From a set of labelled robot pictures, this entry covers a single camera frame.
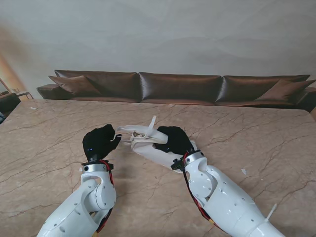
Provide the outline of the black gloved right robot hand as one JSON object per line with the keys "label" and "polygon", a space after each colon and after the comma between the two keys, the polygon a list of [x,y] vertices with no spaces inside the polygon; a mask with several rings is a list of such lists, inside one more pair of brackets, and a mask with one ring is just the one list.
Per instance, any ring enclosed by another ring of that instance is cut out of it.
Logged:
{"label": "black gloved right robot hand", "polygon": [[154,143],[153,147],[165,153],[172,152],[174,154],[184,156],[191,153],[195,149],[190,142],[187,134],[183,129],[177,126],[160,126],[157,131],[168,136],[166,144]]}

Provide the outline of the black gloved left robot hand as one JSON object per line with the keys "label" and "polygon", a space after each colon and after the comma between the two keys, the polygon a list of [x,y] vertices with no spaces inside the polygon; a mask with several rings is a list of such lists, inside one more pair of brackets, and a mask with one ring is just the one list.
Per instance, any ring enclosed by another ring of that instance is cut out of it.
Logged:
{"label": "black gloved left robot hand", "polygon": [[96,128],[88,132],[82,145],[88,162],[104,159],[111,151],[115,150],[122,138],[116,134],[111,124]]}

